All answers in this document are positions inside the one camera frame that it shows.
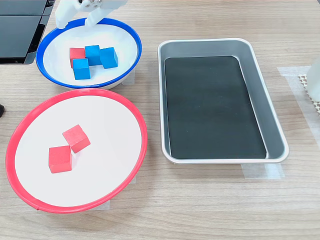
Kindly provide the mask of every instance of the tray rim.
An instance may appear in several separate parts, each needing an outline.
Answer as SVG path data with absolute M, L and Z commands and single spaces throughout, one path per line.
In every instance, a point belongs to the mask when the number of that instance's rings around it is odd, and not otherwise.
M 161 62 L 161 49 L 170 43 L 185 43 L 185 42 L 218 42 L 218 41 L 239 41 L 243 42 L 244 44 L 248 45 L 251 51 L 251 55 L 254 60 L 254 64 L 261 80 L 261 84 L 264 90 L 265 97 L 268 101 L 270 106 L 270 110 L 272 112 L 272 116 L 275 120 L 277 128 L 279 130 L 279 134 L 281 136 L 282 143 L 284 145 L 284 151 L 281 156 L 277 158 L 202 158 L 202 159 L 178 159 L 172 157 L 170 153 L 166 150 L 166 143 L 165 143 L 165 123 L 164 119 L 164 98 L 163 98 L 163 91 L 164 88 L 162 86 L 163 77 L 162 77 L 162 62 Z M 284 131 L 280 125 L 276 110 L 273 106 L 270 94 L 268 92 L 265 80 L 262 76 L 256 54 L 252 45 L 245 39 L 242 38 L 216 38 L 216 39 L 179 39 L 179 40 L 167 40 L 162 42 L 157 48 L 157 56 L 158 56 L 158 78 L 159 78 L 159 110 L 160 110 L 160 138 L 161 138 L 161 151 L 163 155 L 172 163 L 174 164 L 249 164 L 249 163 L 262 163 L 262 164 L 275 164 L 284 161 L 289 155 L 289 145 L 287 139 L 285 137 Z

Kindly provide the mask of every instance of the wooden table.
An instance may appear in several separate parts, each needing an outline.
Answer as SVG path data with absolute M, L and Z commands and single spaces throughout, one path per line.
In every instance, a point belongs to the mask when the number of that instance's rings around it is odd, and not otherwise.
M 316 0 L 130 0 L 110 15 L 143 44 L 134 85 L 113 91 L 139 108 L 149 144 L 137 183 L 110 210 L 36 211 L 12 190 L 5 154 L 14 129 L 41 102 L 68 89 L 31 65 L 0 65 L 0 239 L 319 240 L 320 151 L 277 67 L 320 56 Z M 45 34 L 55 27 L 51 16 Z M 165 40 L 244 38 L 255 50 L 290 147 L 281 180 L 245 179 L 240 165 L 174 165 L 160 149 L 157 47 Z

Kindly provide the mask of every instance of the red cube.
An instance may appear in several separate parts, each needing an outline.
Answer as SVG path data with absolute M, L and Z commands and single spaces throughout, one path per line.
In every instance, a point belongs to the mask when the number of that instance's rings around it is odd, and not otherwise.
M 70 146 L 57 146 L 49 148 L 49 168 L 53 174 L 72 170 L 72 155 Z
M 86 51 L 84 48 L 70 47 L 70 64 L 74 67 L 74 59 L 85 59 Z
M 90 141 L 79 125 L 62 133 L 67 143 L 70 145 L 74 153 L 79 152 L 90 145 Z

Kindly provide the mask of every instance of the blue cube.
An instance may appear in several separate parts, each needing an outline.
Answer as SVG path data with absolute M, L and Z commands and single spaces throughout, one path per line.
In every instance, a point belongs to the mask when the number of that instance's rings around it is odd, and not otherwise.
M 118 56 L 113 47 L 101 49 L 100 60 L 105 69 L 118 67 Z
M 101 65 L 99 45 L 86 46 L 84 48 L 85 58 L 88 59 L 89 66 Z
M 88 59 L 73 59 L 73 72 L 75 80 L 90 79 L 90 69 Z

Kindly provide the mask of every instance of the silver tray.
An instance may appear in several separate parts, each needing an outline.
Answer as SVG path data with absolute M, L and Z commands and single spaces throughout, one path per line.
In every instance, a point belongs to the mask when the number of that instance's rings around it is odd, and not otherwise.
M 253 112 L 266 150 L 265 158 L 172 157 L 167 111 L 165 60 L 168 58 L 232 56 L 239 62 Z M 170 40 L 158 47 L 161 149 L 175 164 L 279 163 L 289 155 L 289 147 L 261 74 L 254 50 L 240 38 Z

